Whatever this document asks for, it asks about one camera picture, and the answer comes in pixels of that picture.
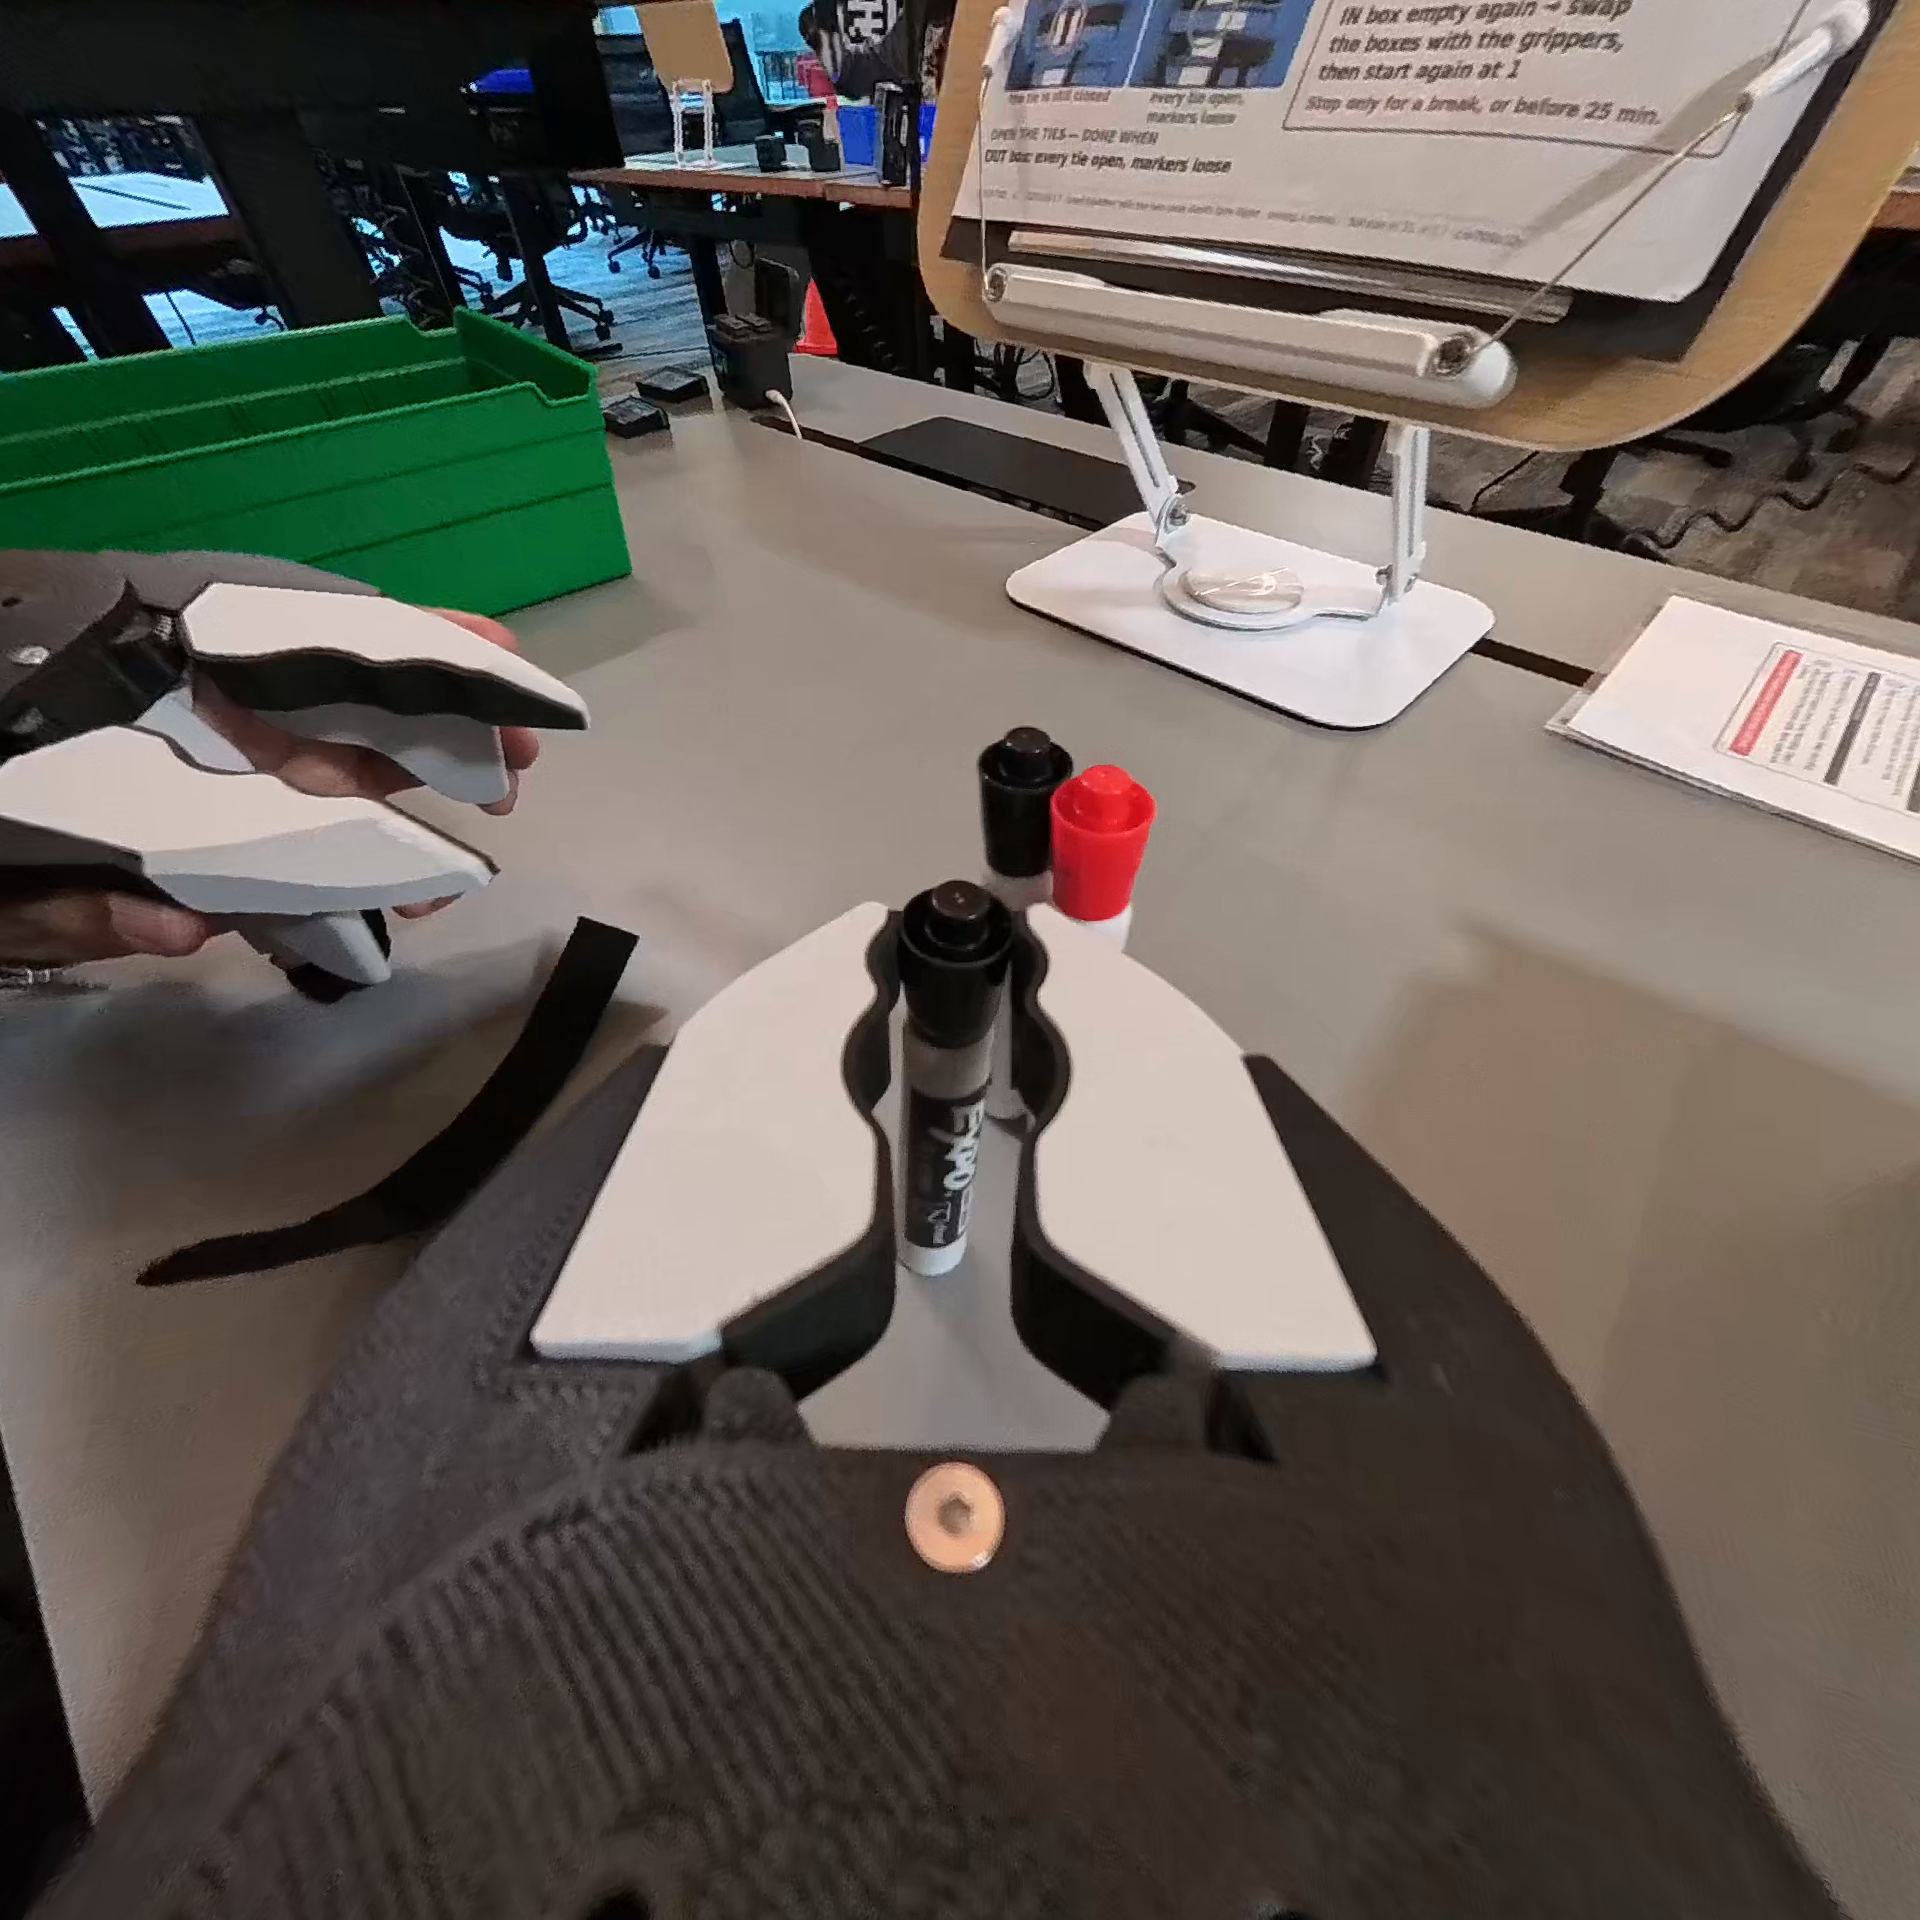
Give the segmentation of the green plastic box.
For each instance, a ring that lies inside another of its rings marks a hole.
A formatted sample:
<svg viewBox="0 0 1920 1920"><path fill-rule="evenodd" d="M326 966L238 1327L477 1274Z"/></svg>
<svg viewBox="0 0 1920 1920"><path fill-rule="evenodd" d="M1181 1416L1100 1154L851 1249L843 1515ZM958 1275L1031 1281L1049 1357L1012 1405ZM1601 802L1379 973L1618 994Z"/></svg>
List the green plastic box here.
<svg viewBox="0 0 1920 1920"><path fill-rule="evenodd" d="M475 313L7 374L2 536L302 563L489 617L634 573L594 374Z"/></svg>

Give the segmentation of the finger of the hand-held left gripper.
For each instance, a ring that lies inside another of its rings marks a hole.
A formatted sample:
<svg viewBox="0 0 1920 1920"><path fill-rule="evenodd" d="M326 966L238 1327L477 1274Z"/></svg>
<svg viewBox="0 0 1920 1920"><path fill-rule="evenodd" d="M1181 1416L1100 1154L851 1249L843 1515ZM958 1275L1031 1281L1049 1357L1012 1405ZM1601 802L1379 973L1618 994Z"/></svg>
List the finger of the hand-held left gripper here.
<svg viewBox="0 0 1920 1920"><path fill-rule="evenodd" d="M510 729L589 728L586 701L539 665L379 594L213 584L178 632L198 677L267 725L377 754L470 808L505 801Z"/></svg>
<svg viewBox="0 0 1920 1920"><path fill-rule="evenodd" d="M122 895L241 934L302 992L391 976L386 915L477 895L495 864L383 802L316 799L242 762L106 728L5 762L5 902Z"/></svg>

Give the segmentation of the wooden document stand white base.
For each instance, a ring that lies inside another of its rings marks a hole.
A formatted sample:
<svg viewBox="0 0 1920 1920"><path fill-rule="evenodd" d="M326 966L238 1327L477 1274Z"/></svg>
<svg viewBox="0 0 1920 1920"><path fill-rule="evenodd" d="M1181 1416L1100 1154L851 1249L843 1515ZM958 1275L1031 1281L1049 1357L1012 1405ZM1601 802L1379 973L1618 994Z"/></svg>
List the wooden document stand white base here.
<svg viewBox="0 0 1920 1920"><path fill-rule="evenodd" d="M1689 421L1815 317L1915 149L1918 6L1870 6L1878 24L1822 89L1813 131L1681 305L958 221L964 141L1019 7L955 7L918 194L922 273L963 331L1084 366L1141 504L1006 591L1029 614L1324 729L1393 723L1493 633L1487 607L1423 577L1436 429L1590 453ZM1196 509L1141 374L1380 423L1382 558L1340 558Z"/></svg>

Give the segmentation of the black battery charger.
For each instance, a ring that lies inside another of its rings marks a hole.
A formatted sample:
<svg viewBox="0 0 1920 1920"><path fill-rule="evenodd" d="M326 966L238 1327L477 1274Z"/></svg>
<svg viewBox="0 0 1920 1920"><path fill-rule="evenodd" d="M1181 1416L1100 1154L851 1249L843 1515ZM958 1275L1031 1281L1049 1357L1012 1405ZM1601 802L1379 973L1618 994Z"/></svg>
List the black battery charger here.
<svg viewBox="0 0 1920 1920"><path fill-rule="evenodd" d="M757 259L754 311L706 323L706 343L723 395L750 409L794 400L790 358L801 339L801 279L782 261Z"/></svg>

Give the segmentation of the black office chair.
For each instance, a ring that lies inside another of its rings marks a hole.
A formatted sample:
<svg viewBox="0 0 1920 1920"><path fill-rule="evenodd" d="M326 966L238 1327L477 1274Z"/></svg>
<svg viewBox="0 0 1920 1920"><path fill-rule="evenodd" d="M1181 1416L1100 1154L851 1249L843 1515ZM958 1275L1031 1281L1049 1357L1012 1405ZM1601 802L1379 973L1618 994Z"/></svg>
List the black office chair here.
<svg viewBox="0 0 1920 1920"><path fill-rule="evenodd" d="M618 349L615 317L594 296L554 281L546 259L575 239L575 206L567 184L545 176L451 178L439 226L485 250L499 286L460 273L475 288L475 309L502 325L538 329L565 352L596 359Z"/></svg>

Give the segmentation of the printed instruction sheet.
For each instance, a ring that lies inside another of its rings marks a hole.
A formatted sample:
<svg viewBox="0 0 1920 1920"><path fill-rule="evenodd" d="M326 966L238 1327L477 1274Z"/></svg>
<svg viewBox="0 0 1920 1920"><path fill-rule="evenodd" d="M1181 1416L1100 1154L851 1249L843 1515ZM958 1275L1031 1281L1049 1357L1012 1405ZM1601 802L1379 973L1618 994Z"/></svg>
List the printed instruction sheet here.
<svg viewBox="0 0 1920 1920"><path fill-rule="evenodd" d="M953 216L1681 305L1876 24L1810 3L1021 6Z"/></svg>

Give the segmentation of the laminated printed sheet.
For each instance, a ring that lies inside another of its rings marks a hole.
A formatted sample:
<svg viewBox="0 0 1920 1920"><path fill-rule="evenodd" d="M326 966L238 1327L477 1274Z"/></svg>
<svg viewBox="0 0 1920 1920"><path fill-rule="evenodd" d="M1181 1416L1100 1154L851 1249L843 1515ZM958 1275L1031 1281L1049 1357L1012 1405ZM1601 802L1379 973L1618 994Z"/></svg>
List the laminated printed sheet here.
<svg viewBox="0 0 1920 1920"><path fill-rule="evenodd" d="M1918 661L1670 597L1548 735L1918 862Z"/></svg>

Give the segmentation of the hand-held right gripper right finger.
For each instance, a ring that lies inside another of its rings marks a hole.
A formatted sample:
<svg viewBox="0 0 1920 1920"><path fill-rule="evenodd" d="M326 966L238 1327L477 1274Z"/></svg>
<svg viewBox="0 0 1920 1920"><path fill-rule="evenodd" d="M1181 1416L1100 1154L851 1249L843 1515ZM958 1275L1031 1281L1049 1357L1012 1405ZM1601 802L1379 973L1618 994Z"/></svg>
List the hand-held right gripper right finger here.
<svg viewBox="0 0 1920 1920"><path fill-rule="evenodd" d="M1229 1033L1107 936L1014 936L1014 1330L1100 1408L1138 1378L1377 1368L1329 1234Z"/></svg>

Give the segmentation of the red dry erase marker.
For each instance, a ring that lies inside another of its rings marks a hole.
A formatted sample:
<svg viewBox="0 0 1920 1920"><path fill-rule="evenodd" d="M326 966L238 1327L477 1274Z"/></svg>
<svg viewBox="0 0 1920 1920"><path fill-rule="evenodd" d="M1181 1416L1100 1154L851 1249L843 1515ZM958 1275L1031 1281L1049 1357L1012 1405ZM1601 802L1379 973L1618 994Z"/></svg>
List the red dry erase marker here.
<svg viewBox="0 0 1920 1920"><path fill-rule="evenodd" d="M1115 763L1073 776L1049 799L1049 903L1121 952L1156 815L1154 797Z"/></svg>

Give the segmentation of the small black device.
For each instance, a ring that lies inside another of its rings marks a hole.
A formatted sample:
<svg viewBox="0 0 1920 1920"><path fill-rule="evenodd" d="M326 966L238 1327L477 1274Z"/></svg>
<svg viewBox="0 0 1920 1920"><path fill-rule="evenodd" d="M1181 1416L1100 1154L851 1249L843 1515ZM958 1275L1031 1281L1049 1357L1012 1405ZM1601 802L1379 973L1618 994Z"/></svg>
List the small black device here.
<svg viewBox="0 0 1920 1920"><path fill-rule="evenodd" d="M706 409L713 390L703 375L683 368L661 368L637 375L626 390L602 392L605 432L618 442L668 437L671 421L685 409Z"/></svg>

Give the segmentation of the person's dark clothing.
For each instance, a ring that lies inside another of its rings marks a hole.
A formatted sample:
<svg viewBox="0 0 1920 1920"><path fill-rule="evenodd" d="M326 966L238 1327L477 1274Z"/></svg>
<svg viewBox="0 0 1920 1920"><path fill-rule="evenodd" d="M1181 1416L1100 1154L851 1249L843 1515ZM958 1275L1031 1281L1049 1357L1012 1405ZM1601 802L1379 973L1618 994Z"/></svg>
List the person's dark clothing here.
<svg viewBox="0 0 1920 1920"><path fill-rule="evenodd" d="M25 1915L90 1837L90 1805L2 1469L2 1915Z"/></svg>

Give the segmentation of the black dry erase marker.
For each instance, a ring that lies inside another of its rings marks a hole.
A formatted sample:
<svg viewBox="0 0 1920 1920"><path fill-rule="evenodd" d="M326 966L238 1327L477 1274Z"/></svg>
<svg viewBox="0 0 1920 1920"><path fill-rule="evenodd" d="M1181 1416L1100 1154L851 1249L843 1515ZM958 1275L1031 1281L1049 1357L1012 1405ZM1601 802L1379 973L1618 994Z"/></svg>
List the black dry erase marker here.
<svg viewBox="0 0 1920 1920"><path fill-rule="evenodd" d="M986 1134L1012 913L973 880L942 880L898 923L903 1134L898 1258L918 1278L961 1267Z"/></svg>
<svg viewBox="0 0 1920 1920"><path fill-rule="evenodd" d="M1007 729L977 762L983 885L1014 919L1053 895L1052 801L1069 776L1073 758L1041 728ZM998 986L983 1111L1014 1133L1026 1120L1014 1082L1012 973Z"/></svg>

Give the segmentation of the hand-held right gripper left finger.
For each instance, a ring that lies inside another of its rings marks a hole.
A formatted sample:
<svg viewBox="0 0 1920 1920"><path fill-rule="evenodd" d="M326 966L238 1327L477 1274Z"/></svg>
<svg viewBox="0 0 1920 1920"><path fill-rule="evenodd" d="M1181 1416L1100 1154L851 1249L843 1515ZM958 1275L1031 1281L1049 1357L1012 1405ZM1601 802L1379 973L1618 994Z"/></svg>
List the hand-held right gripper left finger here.
<svg viewBox="0 0 1920 1920"><path fill-rule="evenodd" d="M894 934L857 903L683 1023L533 1323L542 1361L725 1361L802 1399L877 1346Z"/></svg>

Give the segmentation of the wooden background desk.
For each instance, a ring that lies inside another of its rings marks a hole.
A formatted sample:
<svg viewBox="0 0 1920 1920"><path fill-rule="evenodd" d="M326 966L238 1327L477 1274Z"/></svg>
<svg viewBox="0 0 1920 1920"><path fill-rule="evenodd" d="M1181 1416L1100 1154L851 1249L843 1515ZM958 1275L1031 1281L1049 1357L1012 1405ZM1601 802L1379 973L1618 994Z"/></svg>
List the wooden background desk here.
<svg viewBox="0 0 1920 1920"><path fill-rule="evenodd" d="M884 184L873 170L815 175L810 167L762 171L727 155L715 163L675 163L665 155L637 155L618 167L582 167L569 175L575 185L630 191L634 194L739 197L774 202L823 202L849 208L916 211L918 199L905 184Z"/></svg>

